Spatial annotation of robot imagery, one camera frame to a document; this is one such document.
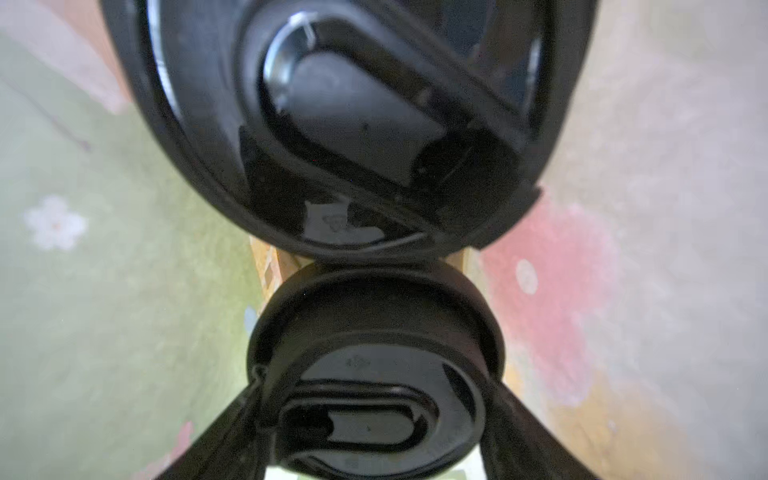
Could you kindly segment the pulp cup carrier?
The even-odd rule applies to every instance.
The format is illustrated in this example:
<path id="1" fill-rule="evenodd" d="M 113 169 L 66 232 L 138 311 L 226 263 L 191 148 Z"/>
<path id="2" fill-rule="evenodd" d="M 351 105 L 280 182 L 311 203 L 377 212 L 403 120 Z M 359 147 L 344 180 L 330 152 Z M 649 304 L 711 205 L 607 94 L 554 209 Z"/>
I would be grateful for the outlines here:
<path id="1" fill-rule="evenodd" d="M 249 245 L 265 302 L 289 277 L 312 263 L 310 259 L 281 250 L 253 236 L 249 237 Z"/>

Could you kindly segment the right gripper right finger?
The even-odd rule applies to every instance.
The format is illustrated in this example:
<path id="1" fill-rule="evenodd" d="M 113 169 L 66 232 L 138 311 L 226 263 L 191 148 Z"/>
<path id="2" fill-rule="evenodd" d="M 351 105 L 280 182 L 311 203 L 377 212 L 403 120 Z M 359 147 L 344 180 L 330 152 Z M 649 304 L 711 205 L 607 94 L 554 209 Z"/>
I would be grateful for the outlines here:
<path id="1" fill-rule="evenodd" d="M 486 382 L 486 420 L 480 451 L 489 479 L 595 479 L 498 380 Z"/>

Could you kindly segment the black cup lid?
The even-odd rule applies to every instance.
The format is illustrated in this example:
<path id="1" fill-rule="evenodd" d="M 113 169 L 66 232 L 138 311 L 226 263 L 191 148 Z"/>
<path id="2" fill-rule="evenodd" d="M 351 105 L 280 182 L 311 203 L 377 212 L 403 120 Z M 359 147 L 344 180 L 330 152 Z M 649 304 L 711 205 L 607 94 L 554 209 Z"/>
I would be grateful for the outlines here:
<path id="1" fill-rule="evenodd" d="M 594 1 L 104 1 L 134 100 L 213 207 L 281 249 L 406 263 L 537 202 Z"/>
<path id="2" fill-rule="evenodd" d="M 323 479 L 423 479 L 480 442 L 505 360 L 486 300 L 443 262 L 313 264 L 274 293 L 247 350 L 267 462 Z"/>

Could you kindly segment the white illustrated paper bag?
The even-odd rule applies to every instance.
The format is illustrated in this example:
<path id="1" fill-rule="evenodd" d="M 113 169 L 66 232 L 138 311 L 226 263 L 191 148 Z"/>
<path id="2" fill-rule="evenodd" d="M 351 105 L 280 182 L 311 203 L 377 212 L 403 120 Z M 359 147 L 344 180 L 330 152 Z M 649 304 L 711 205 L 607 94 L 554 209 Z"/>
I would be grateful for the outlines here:
<path id="1" fill-rule="evenodd" d="M 506 384 L 602 478 L 765 478 L 766 3 L 603 2 L 543 184 L 462 258 Z M 2 477 L 156 477 L 244 386 L 264 303 L 98 4 L 3 2 Z"/>

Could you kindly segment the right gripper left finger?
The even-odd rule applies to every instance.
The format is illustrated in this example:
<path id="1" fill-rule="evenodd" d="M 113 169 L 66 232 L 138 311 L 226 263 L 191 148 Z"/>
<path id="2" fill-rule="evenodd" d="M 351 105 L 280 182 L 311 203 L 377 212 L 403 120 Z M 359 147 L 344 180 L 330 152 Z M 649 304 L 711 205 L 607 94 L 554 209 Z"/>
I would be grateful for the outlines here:
<path id="1" fill-rule="evenodd" d="M 263 381 L 253 380 L 161 480 L 263 479 L 274 460 L 274 431 L 261 424 Z"/>

